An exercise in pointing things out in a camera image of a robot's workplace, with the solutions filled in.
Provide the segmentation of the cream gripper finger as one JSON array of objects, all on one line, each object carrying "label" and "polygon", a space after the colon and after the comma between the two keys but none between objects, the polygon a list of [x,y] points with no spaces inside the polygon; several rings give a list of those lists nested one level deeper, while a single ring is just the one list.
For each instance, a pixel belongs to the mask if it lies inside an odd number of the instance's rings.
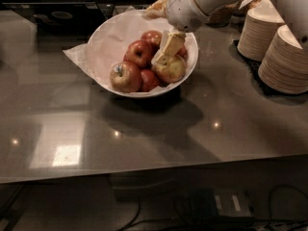
[{"label": "cream gripper finger", "polygon": [[142,16],[145,19],[166,18],[167,0],[157,0],[145,10]]},{"label": "cream gripper finger", "polygon": [[186,39],[186,34],[182,31],[164,30],[159,50],[154,55],[151,63],[153,65],[167,64],[169,59],[175,56],[176,53],[184,45],[185,39]]}]

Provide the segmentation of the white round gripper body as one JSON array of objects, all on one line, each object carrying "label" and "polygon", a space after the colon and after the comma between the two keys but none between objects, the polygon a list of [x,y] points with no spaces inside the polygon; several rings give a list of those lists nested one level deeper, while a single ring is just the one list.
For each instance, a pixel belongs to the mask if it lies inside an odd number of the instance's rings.
[{"label": "white round gripper body", "polygon": [[192,33],[206,21],[193,0],[167,0],[167,21],[178,31]]}]

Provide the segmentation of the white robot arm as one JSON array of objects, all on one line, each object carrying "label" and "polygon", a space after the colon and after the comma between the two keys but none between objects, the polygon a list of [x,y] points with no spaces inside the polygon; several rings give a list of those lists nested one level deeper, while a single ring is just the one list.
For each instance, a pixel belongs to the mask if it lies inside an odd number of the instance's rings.
[{"label": "white robot arm", "polygon": [[[153,64],[166,64],[185,42],[187,33],[197,31],[227,5],[244,7],[253,0],[158,0],[146,9],[146,19],[164,18],[172,29],[163,34]],[[308,0],[270,0],[289,26],[301,47],[308,48]]]}]

